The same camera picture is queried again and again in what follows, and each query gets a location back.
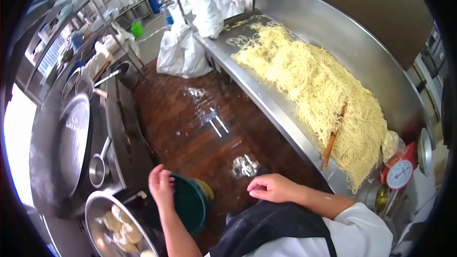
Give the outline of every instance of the wooden handle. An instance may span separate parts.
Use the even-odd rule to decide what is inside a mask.
[[[93,81],[97,81],[98,78],[101,76],[101,74],[106,70],[106,68],[108,67],[108,65],[111,64],[110,61],[107,61],[105,64],[103,64],[103,66],[101,66],[101,68],[98,70],[98,72],[95,74],[95,76],[93,77]]]
[[[343,122],[343,116],[344,116],[344,113],[346,112],[346,106],[347,106],[347,102],[343,105],[343,108],[341,109],[340,117],[338,118],[338,122],[340,122],[340,124]],[[322,169],[323,170],[327,169],[328,160],[330,159],[330,153],[332,152],[333,143],[335,142],[335,138],[336,138],[336,135],[338,134],[338,130],[340,130],[340,128],[338,128],[335,132],[332,132],[332,134],[330,135],[330,139],[328,140],[327,147],[324,149],[324,151],[322,153],[322,159],[323,159]]]
[[[101,89],[94,89],[94,92],[103,97],[104,99],[108,98],[108,93],[106,91],[103,91]]]

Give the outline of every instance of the black apron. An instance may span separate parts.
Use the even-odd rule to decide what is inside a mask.
[[[228,220],[221,241],[209,253],[211,257],[242,257],[281,237],[323,237],[330,257],[336,257],[322,217],[296,203],[264,200]]]

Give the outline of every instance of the scale dial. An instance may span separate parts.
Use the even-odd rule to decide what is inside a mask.
[[[391,189],[399,189],[409,182],[413,176],[413,163],[408,160],[401,160],[389,170],[387,174],[387,185]]]

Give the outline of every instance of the brown tile floor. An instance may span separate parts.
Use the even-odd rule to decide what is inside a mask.
[[[167,169],[214,191],[205,228],[194,236],[203,254],[219,242],[225,215],[254,202],[246,191],[252,178],[233,174],[236,157],[247,155],[297,183],[328,190],[235,83],[223,84],[222,95],[215,72],[186,80],[157,74],[156,60],[146,67],[153,85],[140,80],[134,90],[146,139]]]

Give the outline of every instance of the person's arm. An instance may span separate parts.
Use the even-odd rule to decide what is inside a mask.
[[[255,177],[247,190],[252,197],[275,203],[294,202],[331,220],[355,204],[351,198],[323,193],[294,183],[279,174]]]
[[[173,204],[171,172],[158,165],[149,174],[149,190],[159,209],[169,257],[202,257],[197,244],[187,232]]]

